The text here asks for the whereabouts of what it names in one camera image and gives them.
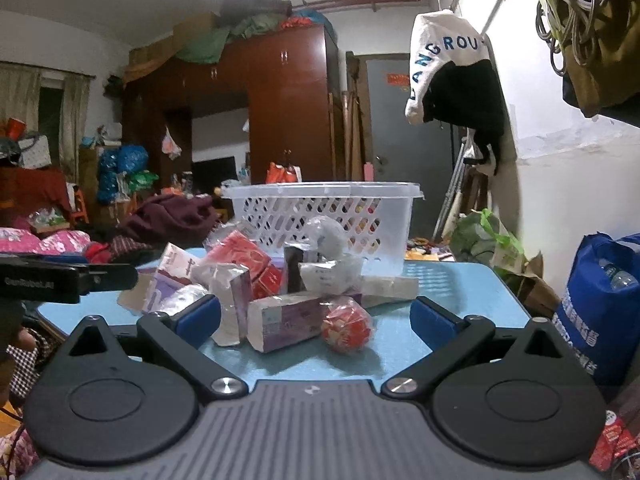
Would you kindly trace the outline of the purple white long box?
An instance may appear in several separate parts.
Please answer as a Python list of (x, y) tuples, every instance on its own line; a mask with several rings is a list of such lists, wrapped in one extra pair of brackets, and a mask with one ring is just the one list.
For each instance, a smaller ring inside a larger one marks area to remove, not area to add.
[(288, 348), (320, 335), (328, 300), (311, 292), (270, 296), (247, 308), (246, 339), (260, 353)]

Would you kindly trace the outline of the red ball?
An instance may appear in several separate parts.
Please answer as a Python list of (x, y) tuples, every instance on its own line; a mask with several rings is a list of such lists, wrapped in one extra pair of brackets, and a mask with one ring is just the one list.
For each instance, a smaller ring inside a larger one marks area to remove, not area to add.
[(334, 351), (350, 353), (365, 347), (374, 333), (371, 315), (350, 297), (323, 305), (320, 336)]

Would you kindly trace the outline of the pink floral bedding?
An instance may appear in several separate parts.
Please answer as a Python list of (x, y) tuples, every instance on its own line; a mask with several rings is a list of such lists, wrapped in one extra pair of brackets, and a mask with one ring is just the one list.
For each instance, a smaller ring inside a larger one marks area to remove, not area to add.
[(26, 230), (0, 229), (0, 252), (2, 254), (42, 256), (82, 254), (90, 244), (90, 236), (81, 231), (58, 231), (40, 240), (38, 236)]

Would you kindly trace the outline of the white purple carton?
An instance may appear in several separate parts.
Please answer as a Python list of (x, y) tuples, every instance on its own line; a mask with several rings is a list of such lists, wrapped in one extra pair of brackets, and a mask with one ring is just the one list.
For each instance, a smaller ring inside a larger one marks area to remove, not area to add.
[(174, 244), (168, 244), (154, 268), (138, 271), (133, 289), (118, 295), (117, 304), (130, 312), (149, 313), (160, 310), (162, 303), (179, 289), (193, 283), (191, 274), (201, 257)]

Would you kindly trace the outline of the red patterned packet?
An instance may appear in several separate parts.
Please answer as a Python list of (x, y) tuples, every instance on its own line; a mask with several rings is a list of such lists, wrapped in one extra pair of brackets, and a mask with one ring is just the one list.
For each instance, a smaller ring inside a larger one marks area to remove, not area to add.
[(254, 299), (276, 296), (281, 289), (283, 271), (271, 258), (238, 230), (217, 242), (202, 263), (228, 263), (244, 266), (250, 272)]

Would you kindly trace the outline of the green white plastic bag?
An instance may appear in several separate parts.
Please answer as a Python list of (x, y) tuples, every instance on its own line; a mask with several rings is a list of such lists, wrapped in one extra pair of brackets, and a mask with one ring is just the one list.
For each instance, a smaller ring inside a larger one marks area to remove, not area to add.
[(526, 257), (520, 241), (488, 208), (461, 217), (449, 239), (457, 261), (474, 262), (491, 269), (520, 274)]

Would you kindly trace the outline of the maroon clothing pile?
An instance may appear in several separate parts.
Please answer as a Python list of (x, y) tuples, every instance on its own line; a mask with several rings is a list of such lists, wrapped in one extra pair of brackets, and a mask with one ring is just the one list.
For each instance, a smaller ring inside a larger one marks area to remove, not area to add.
[(162, 194), (145, 200), (119, 225), (118, 232), (135, 242), (182, 248), (201, 245), (218, 223), (213, 199)]

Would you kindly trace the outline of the aluminium crutches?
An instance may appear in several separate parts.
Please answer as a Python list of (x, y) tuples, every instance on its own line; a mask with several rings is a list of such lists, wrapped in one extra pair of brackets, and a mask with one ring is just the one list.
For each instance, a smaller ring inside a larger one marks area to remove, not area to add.
[(464, 136), (462, 136), (462, 143), (456, 163), (454, 164), (454, 171), (452, 172), (447, 192), (445, 194), (444, 201), (442, 202), (442, 208), (440, 208), (439, 215), (434, 227), (434, 232), (432, 235), (432, 241), (434, 243), (439, 243), (442, 240), (442, 233), (444, 232), (452, 206), (454, 206), (454, 199), (456, 198), (461, 188), (462, 179), (465, 173), (465, 154), (469, 150), (472, 150), (474, 133), (475, 131), (473, 129), (466, 128)]

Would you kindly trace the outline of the clear plastic laundry basket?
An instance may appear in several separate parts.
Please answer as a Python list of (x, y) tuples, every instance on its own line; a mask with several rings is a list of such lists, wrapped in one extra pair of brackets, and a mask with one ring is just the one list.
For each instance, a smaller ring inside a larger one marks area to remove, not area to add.
[(221, 196), (269, 255), (309, 240), (311, 223), (326, 219), (330, 240), (363, 260), (363, 274), (392, 276), (404, 266), (413, 202), (423, 193), (416, 183), (334, 181), (226, 186)]

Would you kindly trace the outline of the white round wrapped item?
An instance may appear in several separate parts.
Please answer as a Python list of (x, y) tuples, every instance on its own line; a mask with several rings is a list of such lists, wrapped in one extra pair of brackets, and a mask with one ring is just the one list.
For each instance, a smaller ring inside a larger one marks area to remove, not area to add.
[(306, 240), (318, 249), (318, 253), (326, 260), (343, 257), (347, 252), (348, 238), (344, 228), (334, 219), (327, 216), (315, 216), (305, 223)]

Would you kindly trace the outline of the clear plastic water bottle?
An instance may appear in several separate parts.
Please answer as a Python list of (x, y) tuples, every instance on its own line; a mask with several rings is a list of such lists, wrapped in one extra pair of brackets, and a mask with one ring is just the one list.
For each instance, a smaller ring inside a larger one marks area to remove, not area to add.
[(639, 286), (638, 280), (633, 275), (611, 261), (600, 259), (599, 266), (608, 278), (613, 290), (627, 290)]

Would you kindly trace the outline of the grey door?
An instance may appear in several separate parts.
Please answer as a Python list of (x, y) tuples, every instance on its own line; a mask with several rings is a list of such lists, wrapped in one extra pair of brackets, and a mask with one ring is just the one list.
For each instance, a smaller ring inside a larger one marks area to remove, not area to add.
[(412, 237), (435, 231), (461, 148), (458, 128), (446, 122), (411, 125), (405, 118), (409, 59), (405, 55), (366, 58), (372, 162), (375, 179), (420, 185), (413, 202)]

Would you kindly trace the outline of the black hanging garment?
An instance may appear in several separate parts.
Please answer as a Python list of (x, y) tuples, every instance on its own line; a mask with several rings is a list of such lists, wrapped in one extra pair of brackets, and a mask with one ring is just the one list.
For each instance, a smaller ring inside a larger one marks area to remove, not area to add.
[(449, 62), (438, 70), (422, 99), (423, 121), (439, 120), (474, 131), (473, 142), (480, 150), (464, 162), (471, 165), (501, 162), (501, 139), (506, 130), (506, 112), (498, 75), (485, 58), (467, 66)]

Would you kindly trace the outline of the dark red wooden wardrobe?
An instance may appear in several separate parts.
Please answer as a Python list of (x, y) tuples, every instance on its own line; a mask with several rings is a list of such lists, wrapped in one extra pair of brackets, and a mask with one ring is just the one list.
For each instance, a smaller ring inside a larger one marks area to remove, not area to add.
[(122, 134), (168, 183), (190, 165), (194, 119), (242, 107), (253, 182), (264, 182), (273, 162), (292, 162), (306, 181), (344, 179), (338, 49), (320, 24), (232, 42), (216, 64), (170, 58), (126, 84)]

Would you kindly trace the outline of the olive hanging bag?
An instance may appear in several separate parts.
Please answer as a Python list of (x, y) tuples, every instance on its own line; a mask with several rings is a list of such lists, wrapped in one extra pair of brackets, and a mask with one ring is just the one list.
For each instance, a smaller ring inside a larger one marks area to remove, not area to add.
[(591, 118), (639, 125), (639, 0), (567, 0), (563, 99)]

